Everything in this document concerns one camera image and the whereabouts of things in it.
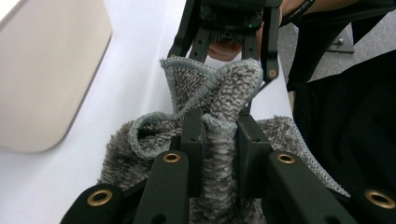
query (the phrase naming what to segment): white table surface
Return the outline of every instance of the white table surface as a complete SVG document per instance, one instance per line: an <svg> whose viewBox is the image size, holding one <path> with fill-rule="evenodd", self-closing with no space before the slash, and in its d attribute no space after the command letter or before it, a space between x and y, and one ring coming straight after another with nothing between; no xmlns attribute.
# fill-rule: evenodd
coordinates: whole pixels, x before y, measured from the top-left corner
<svg viewBox="0 0 396 224"><path fill-rule="evenodd" d="M96 183L106 143L122 123L152 111L172 112L159 60L173 43L185 1L105 4L113 36L69 133L41 153L0 151L0 223L59 223L77 196ZM251 114L291 117L283 76L255 98Z"/></svg>

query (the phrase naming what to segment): gray floor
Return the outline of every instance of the gray floor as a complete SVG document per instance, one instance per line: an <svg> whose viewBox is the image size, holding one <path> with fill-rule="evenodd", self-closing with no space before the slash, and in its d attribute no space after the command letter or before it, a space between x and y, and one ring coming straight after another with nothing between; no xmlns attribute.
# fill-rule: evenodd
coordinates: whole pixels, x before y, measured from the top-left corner
<svg viewBox="0 0 396 224"><path fill-rule="evenodd" d="M296 28L292 24L279 29L278 51L285 78L290 71L296 43ZM354 46L354 54L326 52L311 80L339 74L356 63L394 49L396 49L396 11L390 12Z"/></svg>

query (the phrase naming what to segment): beige object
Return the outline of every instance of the beige object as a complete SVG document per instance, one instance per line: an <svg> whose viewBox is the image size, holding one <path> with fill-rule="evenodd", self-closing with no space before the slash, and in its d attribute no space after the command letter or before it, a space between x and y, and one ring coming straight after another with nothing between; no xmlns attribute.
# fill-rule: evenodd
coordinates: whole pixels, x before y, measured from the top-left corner
<svg viewBox="0 0 396 224"><path fill-rule="evenodd" d="M288 96L289 96L291 112L293 112L294 111L294 99L296 98L296 91L289 91Z"/></svg>
<svg viewBox="0 0 396 224"><path fill-rule="evenodd" d="M0 23L0 148L66 134L111 36L102 0L20 1Z"/></svg>

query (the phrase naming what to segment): black mount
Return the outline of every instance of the black mount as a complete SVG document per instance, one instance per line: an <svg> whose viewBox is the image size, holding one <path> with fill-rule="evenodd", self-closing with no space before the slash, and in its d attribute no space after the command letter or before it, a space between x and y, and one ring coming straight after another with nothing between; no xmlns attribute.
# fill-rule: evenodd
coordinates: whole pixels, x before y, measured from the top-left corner
<svg viewBox="0 0 396 224"><path fill-rule="evenodd" d="M85 190L62 224L187 224L189 198L199 197L205 129L203 113L183 121L182 136L158 155L148 179L122 191L110 184ZM326 189L296 155L273 151L249 114L237 121L238 183L241 198L262 199L268 224L394 223L396 197L359 188L351 198Z"/></svg>

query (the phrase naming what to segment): fuzzy fabric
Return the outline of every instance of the fuzzy fabric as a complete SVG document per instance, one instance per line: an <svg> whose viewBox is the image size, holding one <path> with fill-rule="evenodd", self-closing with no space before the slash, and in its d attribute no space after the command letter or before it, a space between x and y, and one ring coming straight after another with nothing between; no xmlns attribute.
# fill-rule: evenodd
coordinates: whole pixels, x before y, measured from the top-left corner
<svg viewBox="0 0 396 224"><path fill-rule="evenodd" d="M154 112L125 123L107 145L99 183L128 189L149 177L153 159L168 150L172 136L181 134L184 114L200 108L206 128L203 192L200 198L190 200L190 223L265 223L260 200L238 198L238 173L233 168L235 122L260 88L259 63L244 60L220 69L179 57L161 63L174 113ZM274 150L297 154L326 187L347 195L309 152L292 119L258 123Z"/></svg>

